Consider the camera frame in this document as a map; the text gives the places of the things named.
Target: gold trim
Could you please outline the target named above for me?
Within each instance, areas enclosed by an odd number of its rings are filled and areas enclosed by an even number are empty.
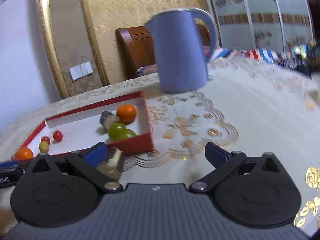
[[[67,98],[70,95],[62,75],[57,51],[52,37],[49,0],[37,0],[37,6],[38,17],[41,22],[42,43],[49,63],[51,75],[60,98]]]
[[[93,57],[96,62],[99,74],[100,74],[102,85],[108,86],[108,85],[110,85],[110,82],[108,79],[106,69],[103,64],[103,60],[101,57],[98,42],[97,42],[96,36],[94,34],[93,24],[92,24],[90,9],[89,9],[89,0],[81,0],[81,8],[82,8],[83,16],[84,16],[85,27],[87,29],[89,41],[90,41],[92,52],[93,52]]]

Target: chair backrest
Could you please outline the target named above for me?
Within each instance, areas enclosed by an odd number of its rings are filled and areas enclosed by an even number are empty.
[[[210,44],[207,28],[197,25],[202,42],[205,46]],[[127,77],[135,78],[140,67],[155,64],[152,38],[144,26],[116,29],[117,40],[120,43],[122,57],[124,58]]]

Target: floral tablecloth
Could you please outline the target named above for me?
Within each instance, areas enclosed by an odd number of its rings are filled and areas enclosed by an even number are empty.
[[[188,187],[214,170],[204,156],[208,141],[248,156],[274,152],[302,195],[294,223],[313,234],[320,214],[320,109],[310,97],[316,84],[299,73],[250,59],[215,60],[208,67],[209,82],[197,91],[162,93],[154,73],[66,98],[25,115],[0,136],[0,160],[13,155],[45,117],[142,90],[155,150],[129,157],[120,183],[183,182]],[[9,205],[12,190],[0,190],[1,233],[17,223]]]

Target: light switch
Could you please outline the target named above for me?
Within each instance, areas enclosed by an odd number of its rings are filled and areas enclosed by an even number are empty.
[[[69,73],[73,81],[93,73],[90,61],[71,67]]]

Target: red box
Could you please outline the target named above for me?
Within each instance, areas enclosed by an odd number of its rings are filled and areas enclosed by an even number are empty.
[[[133,130],[137,136],[111,142],[108,140],[106,130],[99,123],[100,114],[103,111],[115,113],[123,104],[132,104],[137,109],[134,122],[127,125],[127,128]],[[46,135],[51,140],[48,152],[50,155],[90,148],[100,141],[104,141],[109,147],[122,150],[125,155],[133,155],[154,149],[150,128],[143,93],[135,92],[50,116],[34,129],[21,146],[29,147],[35,157],[40,152],[38,148],[40,139]],[[52,133],[55,130],[62,132],[62,141],[53,141]]]

